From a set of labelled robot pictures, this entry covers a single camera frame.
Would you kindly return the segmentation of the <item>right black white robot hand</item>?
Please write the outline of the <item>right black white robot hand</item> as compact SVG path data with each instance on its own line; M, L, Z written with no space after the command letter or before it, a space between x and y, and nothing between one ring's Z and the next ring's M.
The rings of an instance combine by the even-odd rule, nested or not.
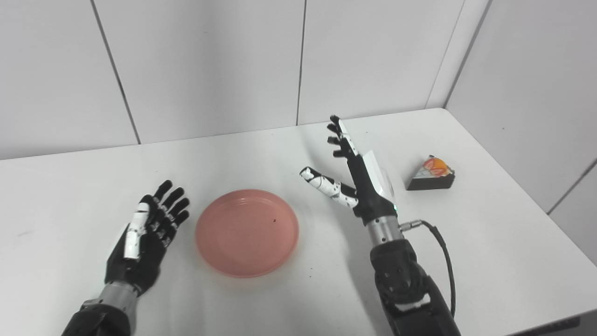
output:
M396 207L391 199L391 183L383 177L373 151L359 151L345 123L337 115L330 116L327 128L334 133L327 138L327 142L338 147L333 151L333 156L346 160L354 186L320 174L311 167L300 171L301 178L321 194L351 208L364 224L381 217L397 217Z

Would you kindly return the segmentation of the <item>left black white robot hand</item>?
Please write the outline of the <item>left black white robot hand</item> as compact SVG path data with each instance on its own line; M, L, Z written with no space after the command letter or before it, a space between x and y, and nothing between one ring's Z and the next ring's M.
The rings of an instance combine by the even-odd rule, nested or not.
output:
M106 262L104 282L126 283L141 296L155 285L161 263L182 223L190 201L171 180L144 195Z

